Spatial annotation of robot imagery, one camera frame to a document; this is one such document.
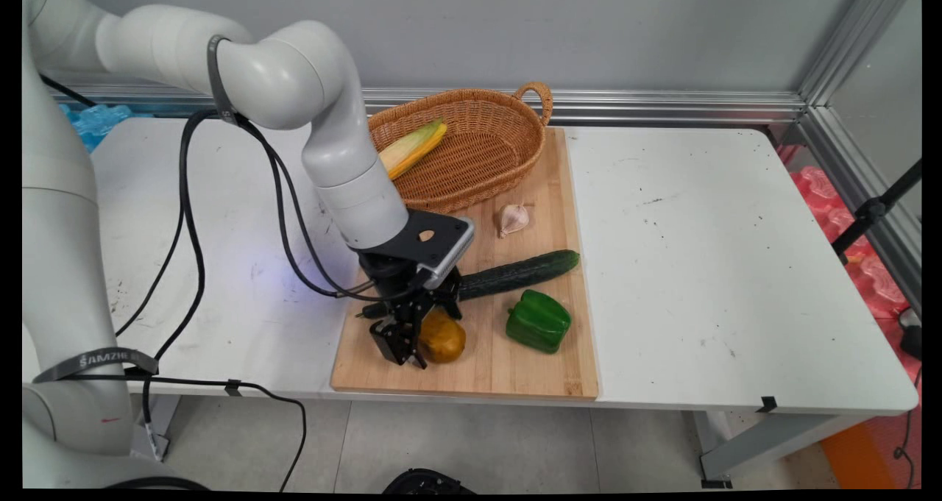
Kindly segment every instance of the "basket handle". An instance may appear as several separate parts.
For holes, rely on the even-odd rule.
[[[549,124],[549,118],[553,115],[553,93],[549,90],[549,85],[544,82],[524,83],[514,93],[514,98],[522,101],[524,93],[527,91],[533,91],[539,95],[539,102],[542,103],[542,118],[539,119],[539,122],[542,122],[544,126]]]

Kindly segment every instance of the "gray wall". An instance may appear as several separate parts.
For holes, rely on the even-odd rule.
[[[887,183],[922,156],[922,0],[907,0],[831,98]],[[902,200],[922,216],[922,184]]]
[[[255,38],[317,19],[379,88],[794,90],[851,0],[91,0],[176,4]]]

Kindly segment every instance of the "robotic arm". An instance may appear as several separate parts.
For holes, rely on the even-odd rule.
[[[434,304],[460,317],[454,266],[474,226],[466,218],[405,208],[370,140],[359,75],[339,36],[322,23],[302,21],[250,43],[242,25],[186,8],[142,6],[119,18],[86,0],[24,0],[23,320],[40,370],[117,341],[91,159],[38,71],[121,73],[212,95],[206,51],[215,35],[226,38],[216,47],[216,62],[233,108],[270,129],[311,123],[305,171],[378,292],[401,294],[417,280],[422,286],[408,300],[387,303],[394,327],[377,329],[374,337],[388,359],[403,364],[414,358],[424,366],[405,346],[414,344]],[[419,245],[418,232],[439,227],[450,229]],[[417,305],[426,310],[406,310],[414,301],[428,301]],[[83,374],[123,373],[121,364],[108,364]],[[107,485],[155,474],[142,466],[161,466],[95,464],[95,458],[128,454],[132,420],[122,381],[24,383],[23,404],[24,485],[66,486],[77,469],[90,466],[96,474],[82,473],[84,482],[71,485]],[[31,468],[37,460],[41,469]]]

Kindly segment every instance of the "wicker basket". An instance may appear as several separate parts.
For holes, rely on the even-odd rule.
[[[533,90],[542,118],[522,100]],[[442,143],[396,179],[407,207],[450,213],[518,185],[542,153],[544,128],[553,112],[545,83],[531,82],[513,96],[486,89],[455,89],[426,96],[369,120],[377,152],[441,116]]]

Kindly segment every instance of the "table leg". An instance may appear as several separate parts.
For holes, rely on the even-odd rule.
[[[736,437],[731,437],[725,413],[696,411],[693,419],[704,451],[704,478],[729,480],[729,475],[787,456],[868,417],[770,413]]]
[[[134,426],[134,438],[131,441],[131,453],[148,458],[164,461],[167,446],[171,443],[167,438],[167,430],[174,420],[176,406],[180,403],[179,394],[151,394],[151,428],[157,441],[157,454],[151,450],[151,443],[147,440],[147,430],[144,429],[144,415],[138,414],[138,421]]]

